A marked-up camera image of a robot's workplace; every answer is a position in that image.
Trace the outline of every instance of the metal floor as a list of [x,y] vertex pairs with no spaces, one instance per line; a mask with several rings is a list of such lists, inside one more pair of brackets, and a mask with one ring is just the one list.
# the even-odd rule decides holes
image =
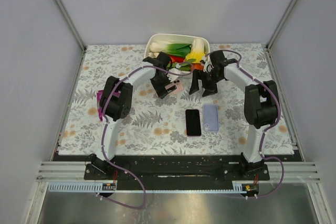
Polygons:
[[[261,192],[272,185],[260,185]],[[114,199],[139,205],[142,194],[115,194]],[[218,194],[148,194],[145,210],[100,201],[94,194],[47,192],[39,224],[93,223],[318,223],[305,185],[283,184],[265,199]]]

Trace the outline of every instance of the table surface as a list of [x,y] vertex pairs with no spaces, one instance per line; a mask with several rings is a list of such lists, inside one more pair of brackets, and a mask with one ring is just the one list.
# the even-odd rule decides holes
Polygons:
[[[243,56],[241,66],[260,80],[271,75],[261,44],[212,44],[211,51],[231,49]],[[89,46],[82,65],[59,155],[89,155],[100,142],[102,122],[97,112],[97,91],[109,76],[122,77],[144,57],[145,45]],[[234,54],[225,53],[228,58]],[[122,121],[117,141],[118,155],[224,155],[240,154],[247,143],[244,93],[232,82],[217,84],[218,93],[202,98],[200,90],[189,95],[191,79],[180,78],[184,90],[158,98],[150,81],[133,91],[132,109]],[[203,104],[217,104],[219,132],[187,137],[185,110],[199,109],[203,129]],[[293,154],[283,117],[266,137],[265,154]]]

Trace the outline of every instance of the purple object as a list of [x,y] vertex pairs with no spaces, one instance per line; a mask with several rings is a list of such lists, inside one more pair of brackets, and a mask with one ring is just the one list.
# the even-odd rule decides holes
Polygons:
[[103,121],[103,111],[101,109],[101,106],[99,105],[101,96],[103,95],[103,90],[99,90],[97,92],[97,109],[98,109],[98,116],[101,121]]
[[[98,109],[98,116],[99,116],[99,119],[101,121],[103,121],[103,110],[102,110],[101,106],[99,105],[99,102],[100,102],[100,99],[101,99],[102,95],[103,95],[103,90],[99,90],[97,92],[97,109]],[[116,96],[116,97],[119,97],[120,92],[115,92],[113,95]]]

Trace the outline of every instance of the white plastic container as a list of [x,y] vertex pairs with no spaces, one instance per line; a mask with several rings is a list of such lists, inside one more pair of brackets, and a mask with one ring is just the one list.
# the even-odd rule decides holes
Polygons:
[[[157,42],[158,40],[164,40],[164,41],[168,41],[168,42],[172,42],[172,43],[192,43],[193,40],[195,38],[200,38],[200,37],[195,37],[195,36],[188,36],[188,35],[180,35],[180,34],[154,34],[148,41],[147,46],[146,46],[146,50],[145,50],[145,55],[144,58],[148,57],[148,54],[151,52],[149,50],[149,47],[151,45],[152,42]],[[205,47],[205,53],[207,54],[208,52],[210,52],[210,44],[209,41],[207,41],[204,38],[201,38],[204,42],[204,47]]]

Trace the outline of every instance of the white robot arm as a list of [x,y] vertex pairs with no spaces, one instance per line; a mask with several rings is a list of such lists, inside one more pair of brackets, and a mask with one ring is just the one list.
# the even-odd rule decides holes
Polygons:
[[[118,130],[123,118],[127,116],[131,108],[133,88],[147,80],[151,80],[152,85],[160,98],[164,98],[176,87],[173,86],[166,90],[165,86],[170,83],[166,73],[160,69],[166,70],[170,58],[164,53],[160,53],[156,59],[146,58],[142,62],[142,69],[132,73],[132,76],[121,83],[117,92],[119,97],[113,96],[106,109],[106,118],[104,118],[103,131],[104,146],[106,157],[110,160],[115,156],[115,144],[118,136]],[[190,94],[199,90],[198,79],[202,80],[202,86],[205,89],[203,96],[217,93],[216,83],[225,79],[232,81],[245,93],[244,115],[249,123],[247,145],[242,153],[242,165],[244,171],[258,169],[263,165],[263,159],[260,155],[260,141],[263,130],[273,124],[277,118],[277,108],[270,94],[256,81],[248,78],[237,67],[237,60],[226,59],[222,51],[211,53],[205,63],[204,71],[194,70],[193,82],[190,88]],[[115,84],[119,79],[109,77],[107,79],[100,106],[103,108],[107,97],[110,95]],[[266,81],[264,84],[276,95],[278,92],[276,84],[273,81]],[[96,156],[104,160],[102,148],[99,146]]]

